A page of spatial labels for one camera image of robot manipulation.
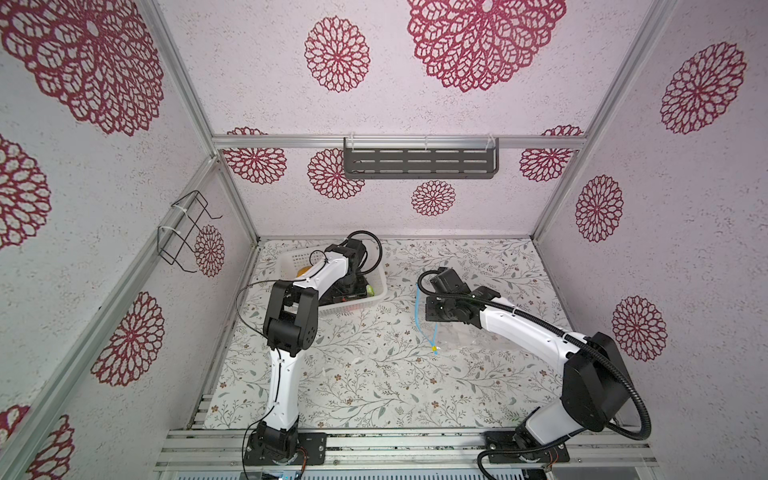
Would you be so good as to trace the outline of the clear zip top bag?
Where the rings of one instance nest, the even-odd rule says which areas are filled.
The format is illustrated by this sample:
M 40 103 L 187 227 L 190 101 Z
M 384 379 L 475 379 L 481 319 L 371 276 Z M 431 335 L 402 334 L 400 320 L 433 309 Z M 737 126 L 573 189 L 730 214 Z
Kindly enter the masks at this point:
M 419 288 L 424 309 L 418 314 L 419 324 L 442 350 L 475 348 L 506 351 L 513 348 L 530 352 L 542 347 L 548 338 L 548 330 L 527 318 L 523 312 L 502 297 L 493 300 L 481 313 L 483 328 L 462 323 L 437 323 L 425 319 L 426 295 L 423 286 Z

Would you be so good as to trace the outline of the white perforated plastic basket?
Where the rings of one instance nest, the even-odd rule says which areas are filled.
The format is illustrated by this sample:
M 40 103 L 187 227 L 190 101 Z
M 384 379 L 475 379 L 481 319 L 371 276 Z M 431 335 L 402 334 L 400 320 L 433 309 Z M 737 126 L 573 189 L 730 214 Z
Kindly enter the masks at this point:
M 276 272 L 278 276 L 281 279 L 289 280 L 296 278 L 297 272 L 300 269 L 311 266 L 312 251 L 314 250 L 315 247 L 310 247 L 288 251 L 278 255 L 276 259 Z M 388 294 L 383 267 L 379 265 L 372 273 L 365 274 L 365 278 L 368 285 L 373 289 L 373 296 L 343 303 L 320 306 L 319 316 L 325 318 L 332 315 L 347 315 L 354 311 L 373 308 L 380 304 Z

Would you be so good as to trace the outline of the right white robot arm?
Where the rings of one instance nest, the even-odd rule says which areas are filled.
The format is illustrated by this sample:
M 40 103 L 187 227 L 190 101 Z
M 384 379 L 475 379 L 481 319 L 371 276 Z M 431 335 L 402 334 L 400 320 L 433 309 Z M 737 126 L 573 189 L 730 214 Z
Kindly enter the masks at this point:
M 526 455 L 552 448 L 585 431 L 616 429 L 616 414 L 637 397 L 615 342 L 603 333 L 566 331 L 530 314 L 489 287 L 470 288 L 448 267 L 417 280 L 427 298 L 426 317 L 461 323 L 511 341 L 561 376 L 561 393 L 516 428 L 512 446 Z

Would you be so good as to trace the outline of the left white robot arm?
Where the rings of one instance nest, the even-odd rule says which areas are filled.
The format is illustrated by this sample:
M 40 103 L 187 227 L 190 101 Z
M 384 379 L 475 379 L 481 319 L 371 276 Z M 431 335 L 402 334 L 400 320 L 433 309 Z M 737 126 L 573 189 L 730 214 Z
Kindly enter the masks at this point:
M 274 283 L 263 322 L 271 378 L 267 412 L 254 441 L 281 460 L 298 448 L 298 387 L 304 353 L 317 335 L 320 300 L 334 287 L 356 291 L 367 259 L 364 244 L 351 237 L 312 254 L 317 261 L 306 272 Z

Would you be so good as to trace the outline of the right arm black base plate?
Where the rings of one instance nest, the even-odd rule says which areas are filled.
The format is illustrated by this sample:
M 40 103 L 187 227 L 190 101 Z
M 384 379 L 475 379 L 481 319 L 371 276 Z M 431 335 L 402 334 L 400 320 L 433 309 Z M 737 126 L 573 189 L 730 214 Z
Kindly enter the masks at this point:
M 571 460 L 564 444 L 544 449 L 536 440 L 512 430 L 486 431 L 483 434 L 485 449 L 490 451 L 486 459 L 491 464 L 503 463 L 567 463 Z

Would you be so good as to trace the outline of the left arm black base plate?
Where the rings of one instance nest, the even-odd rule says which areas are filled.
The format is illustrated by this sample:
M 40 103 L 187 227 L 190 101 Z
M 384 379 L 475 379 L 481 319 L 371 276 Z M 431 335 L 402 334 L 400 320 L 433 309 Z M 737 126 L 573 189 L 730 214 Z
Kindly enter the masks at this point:
M 324 432 L 251 433 L 245 447 L 244 465 L 317 466 L 325 463 L 328 435 Z

